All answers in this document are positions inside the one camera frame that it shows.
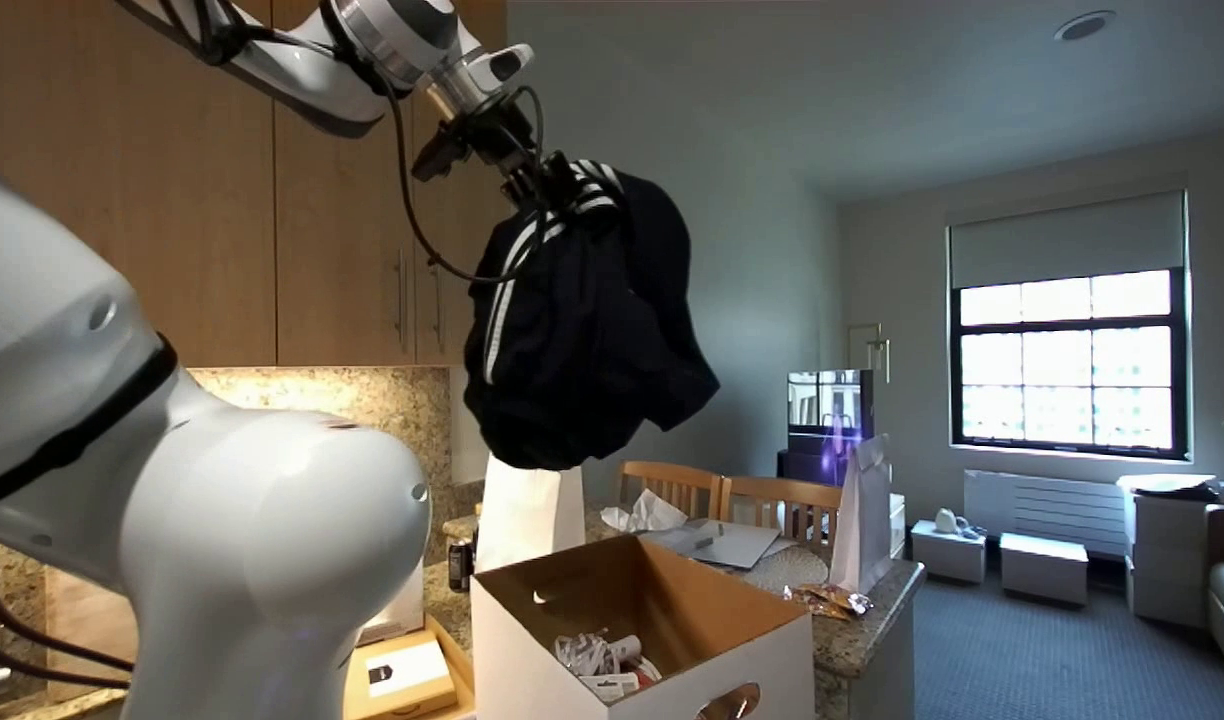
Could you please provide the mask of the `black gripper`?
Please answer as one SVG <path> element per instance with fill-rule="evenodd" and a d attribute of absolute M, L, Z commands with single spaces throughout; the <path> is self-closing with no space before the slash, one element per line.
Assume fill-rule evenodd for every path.
<path fill-rule="evenodd" d="M 517 104 L 487 104 L 483 114 L 440 121 L 430 140 L 417 153 L 411 176 L 447 176 L 466 156 L 495 165 L 503 176 L 544 176 L 531 121 Z"/>

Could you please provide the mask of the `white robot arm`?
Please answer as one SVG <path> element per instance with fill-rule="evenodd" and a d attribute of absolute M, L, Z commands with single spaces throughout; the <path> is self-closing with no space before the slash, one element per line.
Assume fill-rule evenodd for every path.
<path fill-rule="evenodd" d="M 119 720 L 339 720 L 354 634 L 420 568 L 417 454 L 198 388 L 131 283 L 0 182 L 0 544 L 119 592 Z"/>

